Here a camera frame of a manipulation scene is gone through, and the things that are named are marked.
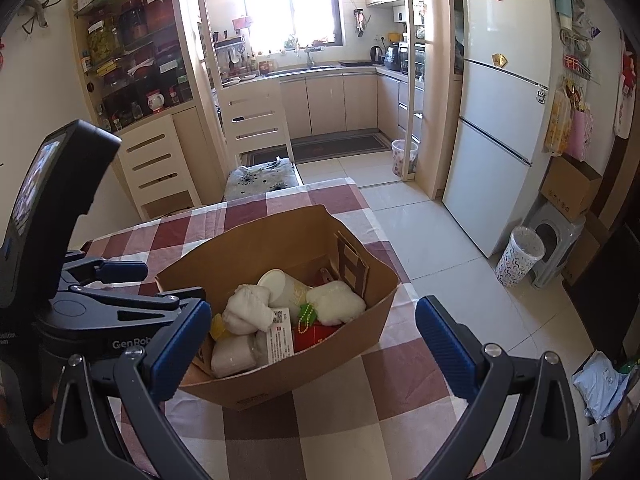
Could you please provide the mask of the white fluffy towel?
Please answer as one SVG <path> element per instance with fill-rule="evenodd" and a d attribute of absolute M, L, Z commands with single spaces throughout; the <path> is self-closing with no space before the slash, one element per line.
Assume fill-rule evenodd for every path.
<path fill-rule="evenodd" d="M 235 335 L 266 332 L 276 315 L 269 307 L 270 290 L 259 285 L 239 285 L 222 312 L 226 329 Z"/>

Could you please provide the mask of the red plastic box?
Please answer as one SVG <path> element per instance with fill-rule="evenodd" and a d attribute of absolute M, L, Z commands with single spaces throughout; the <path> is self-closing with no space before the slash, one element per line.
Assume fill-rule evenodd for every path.
<path fill-rule="evenodd" d="M 305 351 L 308 348 L 320 344 L 320 342 L 331 337 L 341 328 L 341 325 L 322 325 L 319 322 L 314 324 L 296 325 L 293 330 L 293 344 L 296 353 Z"/>

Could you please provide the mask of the small yellow block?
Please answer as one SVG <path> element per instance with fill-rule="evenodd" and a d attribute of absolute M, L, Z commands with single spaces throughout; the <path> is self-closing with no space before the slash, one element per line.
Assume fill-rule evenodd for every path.
<path fill-rule="evenodd" d="M 227 330 L 226 324 L 224 324 L 224 318 L 220 313 L 217 313 L 213 317 L 209 333 L 213 341 L 221 341 L 232 336 L 232 333 Z"/>

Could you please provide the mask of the teal white medicine box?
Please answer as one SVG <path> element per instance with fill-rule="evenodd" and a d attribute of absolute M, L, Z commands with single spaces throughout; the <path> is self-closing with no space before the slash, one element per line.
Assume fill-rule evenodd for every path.
<path fill-rule="evenodd" d="M 292 321 L 289 308 L 273 309 L 274 320 L 266 333 L 268 364 L 274 364 L 294 354 Z"/>

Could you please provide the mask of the white flower plush toy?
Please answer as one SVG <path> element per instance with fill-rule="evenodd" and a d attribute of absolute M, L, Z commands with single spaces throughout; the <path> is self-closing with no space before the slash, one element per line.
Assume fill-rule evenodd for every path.
<path fill-rule="evenodd" d="M 297 327 L 303 334 L 315 322 L 337 326 L 358 318 L 367 309 L 364 300 L 343 281 L 332 281 L 311 288 L 299 308 Z"/>

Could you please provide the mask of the white plastic packet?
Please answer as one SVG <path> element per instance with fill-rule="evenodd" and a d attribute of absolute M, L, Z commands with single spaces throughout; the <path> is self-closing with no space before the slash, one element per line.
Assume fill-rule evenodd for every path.
<path fill-rule="evenodd" d="M 257 364 L 253 334 L 232 336 L 217 341 L 210 358 L 210 368 L 218 379 L 254 370 Z"/>

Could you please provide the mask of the checkered tablecloth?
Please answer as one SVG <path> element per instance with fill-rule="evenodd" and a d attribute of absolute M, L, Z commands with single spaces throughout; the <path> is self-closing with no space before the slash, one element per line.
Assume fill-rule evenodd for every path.
<path fill-rule="evenodd" d="M 216 479 L 413 479 L 460 419 L 421 339 L 416 291 L 354 181 L 337 179 L 193 209 L 97 238 L 90 255 L 142 261 L 138 294 L 204 288 L 220 312 L 241 284 L 280 269 L 313 285 L 337 245 L 369 267 L 367 311 L 320 344 L 224 379 L 190 367 L 165 405 Z"/>

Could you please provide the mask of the white paper cup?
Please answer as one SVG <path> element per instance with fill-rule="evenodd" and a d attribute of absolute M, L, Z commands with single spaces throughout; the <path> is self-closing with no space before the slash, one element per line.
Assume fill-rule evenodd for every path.
<path fill-rule="evenodd" d="M 306 302 L 309 287 L 280 269 L 267 271 L 258 281 L 258 286 L 269 290 L 271 309 L 289 308 L 291 320 L 297 322 L 300 307 Z"/>

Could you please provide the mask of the display shelf cabinet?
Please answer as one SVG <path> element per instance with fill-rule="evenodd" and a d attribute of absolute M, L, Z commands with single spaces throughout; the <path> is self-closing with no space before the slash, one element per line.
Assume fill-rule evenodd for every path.
<path fill-rule="evenodd" d="M 82 92 L 117 132 L 194 105 L 174 0 L 70 0 Z"/>

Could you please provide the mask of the patterned trash bin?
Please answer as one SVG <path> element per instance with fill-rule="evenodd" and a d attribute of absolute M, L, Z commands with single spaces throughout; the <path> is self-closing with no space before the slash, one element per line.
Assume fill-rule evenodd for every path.
<path fill-rule="evenodd" d="M 528 226 L 516 226 L 496 266 L 496 278 L 504 287 L 518 284 L 542 259 L 546 248 L 538 234 Z"/>

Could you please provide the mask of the white chair with cushion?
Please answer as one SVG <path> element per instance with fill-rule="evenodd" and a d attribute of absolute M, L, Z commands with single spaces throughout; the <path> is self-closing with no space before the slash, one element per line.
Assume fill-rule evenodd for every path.
<path fill-rule="evenodd" d="M 272 79 L 242 82 L 221 89 L 218 101 L 230 167 L 224 200 L 301 185 L 280 84 Z M 266 148 L 284 148 L 286 155 L 261 164 L 242 162 L 243 156 Z"/>

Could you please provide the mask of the brown patterned paper bag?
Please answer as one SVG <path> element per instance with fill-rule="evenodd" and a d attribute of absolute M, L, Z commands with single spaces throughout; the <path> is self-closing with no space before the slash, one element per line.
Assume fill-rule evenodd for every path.
<path fill-rule="evenodd" d="M 335 231 L 330 258 L 334 276 L 345 282 L 356 295 L 364 298 L 370 266 L 366 252 L 356 237 L 343 230 Z"/>

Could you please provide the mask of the small cardboard box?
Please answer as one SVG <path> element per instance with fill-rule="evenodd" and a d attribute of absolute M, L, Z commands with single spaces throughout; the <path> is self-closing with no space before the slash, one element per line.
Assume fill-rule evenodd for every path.
<path fill-rule="evenodd" d="M 601 181 L 602 176 L 586 162 L 553 157 L 540 192 L 568 221 L 575 221 L 590 208 Z"/>

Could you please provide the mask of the kitchen floor mat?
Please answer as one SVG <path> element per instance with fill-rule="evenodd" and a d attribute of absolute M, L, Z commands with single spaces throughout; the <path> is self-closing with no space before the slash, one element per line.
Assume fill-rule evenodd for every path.
<path fill-rule="evenodd" d="M 296 162 L 321 162 L 331 158 L 387 152 L 390 140 L 378 131 L 327 133 L 294 139 L 292 149 Z"/>

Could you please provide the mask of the white refrigerator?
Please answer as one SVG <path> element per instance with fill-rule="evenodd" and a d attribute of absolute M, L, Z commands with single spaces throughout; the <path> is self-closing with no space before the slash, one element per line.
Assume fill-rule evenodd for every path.
<path fill-rule="evenodd" d="M 485 257 L 503 248 L 544 173 L 550 0 L 463 0 L 462 95 L 442 202 Z"/>

